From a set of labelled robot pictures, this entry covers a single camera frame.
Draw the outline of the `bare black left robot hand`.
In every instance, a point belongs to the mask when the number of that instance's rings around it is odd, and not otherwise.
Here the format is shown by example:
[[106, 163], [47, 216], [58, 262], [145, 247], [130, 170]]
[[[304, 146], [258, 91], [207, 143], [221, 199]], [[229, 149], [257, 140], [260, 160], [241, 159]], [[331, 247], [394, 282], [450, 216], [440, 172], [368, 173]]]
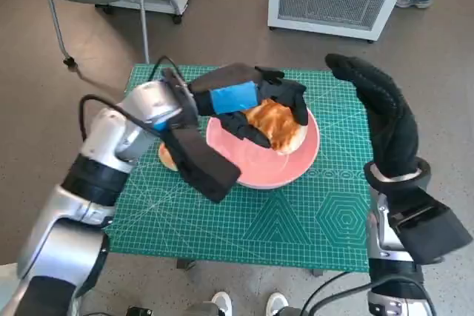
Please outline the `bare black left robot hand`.
[[306, 87], [281, 70], [230, 64], [188, 84], [202, 116], [235, 137], [285, 154], [308, 125]]

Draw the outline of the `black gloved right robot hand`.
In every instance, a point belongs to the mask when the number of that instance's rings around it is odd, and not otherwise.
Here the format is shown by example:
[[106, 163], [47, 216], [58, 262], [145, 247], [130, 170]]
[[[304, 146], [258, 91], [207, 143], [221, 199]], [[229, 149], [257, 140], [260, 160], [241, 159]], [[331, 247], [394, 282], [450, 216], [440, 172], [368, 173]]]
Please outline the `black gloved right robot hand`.
[[358, 57], [328, 54], [325, 62], [337, 79], [355, 87], [364, 105], [379, 172], [387, 178], [416, 172], [418, 127], [392, 77]]

